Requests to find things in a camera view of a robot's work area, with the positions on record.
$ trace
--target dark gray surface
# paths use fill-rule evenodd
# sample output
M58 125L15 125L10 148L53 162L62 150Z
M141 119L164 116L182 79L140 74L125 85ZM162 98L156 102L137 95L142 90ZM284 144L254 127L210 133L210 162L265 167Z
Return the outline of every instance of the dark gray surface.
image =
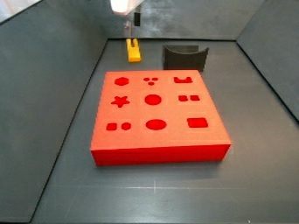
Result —
M59 1L0 26L0 221L31 218L106 42L85 9Z
M144 0L136 38L236 40L264 0ZM89 0L109 38L122 38L125 17L111 13L107 0Z
M299 1L268 0L237 43L299 120Z
M95 167L89 141L105 71L161 69L162 45L208 47L204 80L232 147L221 163ZM107 41L33 223L297 222L299 127L233 42Z

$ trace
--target shape sorting puzzle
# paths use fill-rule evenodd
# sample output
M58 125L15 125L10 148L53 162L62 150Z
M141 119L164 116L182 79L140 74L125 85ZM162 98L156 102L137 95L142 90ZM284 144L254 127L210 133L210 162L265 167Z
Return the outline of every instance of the shape sorting puzzle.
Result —
M95 165L218 161L229 146L197 71L106 72L90 141Z

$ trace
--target black object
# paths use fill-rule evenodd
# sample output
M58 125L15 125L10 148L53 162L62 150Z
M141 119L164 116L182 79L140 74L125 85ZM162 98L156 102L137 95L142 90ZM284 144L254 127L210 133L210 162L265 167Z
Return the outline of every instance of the black object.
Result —
M141 13L134 12L134 26L140 26Z
M209 48L198 52L197 45L164 45L162 69L194 69L202 72Z
M41 1L0 26L0 222L33 216L106 43L87 6Z

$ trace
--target hole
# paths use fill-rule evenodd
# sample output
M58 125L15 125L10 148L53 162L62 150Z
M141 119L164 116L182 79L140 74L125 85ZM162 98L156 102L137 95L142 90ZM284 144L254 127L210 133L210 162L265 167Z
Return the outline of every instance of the hole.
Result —
M208 128L206 120L202 117L188 118L186 122L189 128Z
M178 95L178 101L186 102L188 101L186 95Z
M198 97L196 94L193 94L193 95L190 95L190 100L192 100L193 102L196 102L196 101L200 100L200 97Z
M128 84L128 78L125 77L120 77L114 80L114 84L118 85L118 86L124 86Z
M160 120L160 119L153 119L153 120L149 120L146 123L145 123L145 127L149 129L149 130L161 130L164 129L165 127L165 121L164 120Z
M192 83L192 77L186 77L185 79L180 79L178 77L173 77L174 83Z
M122 108L122 106L128 103L129 101L126 100L126 96L122 97L116 96L114 100L110 102L110 104L116 104L118 108Z
M106 130L116 130L117 129L117 124L114 122L110 122L106 124Z
M130 123L129 123L129 122L124 122L124 123L121 124L121 129L122 129L122 130L130 130Z
M144 98L144 102L148 105L157 105L161 102L162 98L160 95L157 94L149 94L145 98Z

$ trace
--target gray floor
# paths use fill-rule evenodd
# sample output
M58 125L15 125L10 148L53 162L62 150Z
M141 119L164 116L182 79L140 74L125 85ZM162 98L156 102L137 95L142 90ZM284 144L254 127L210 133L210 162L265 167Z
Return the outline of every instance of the gray floor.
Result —
M161 69L161 46L209 47L202 74L232 147L221 163L95 167L89 140L105 71ZM299 127L233 42L106 43L33 216L54 222L297 222Z

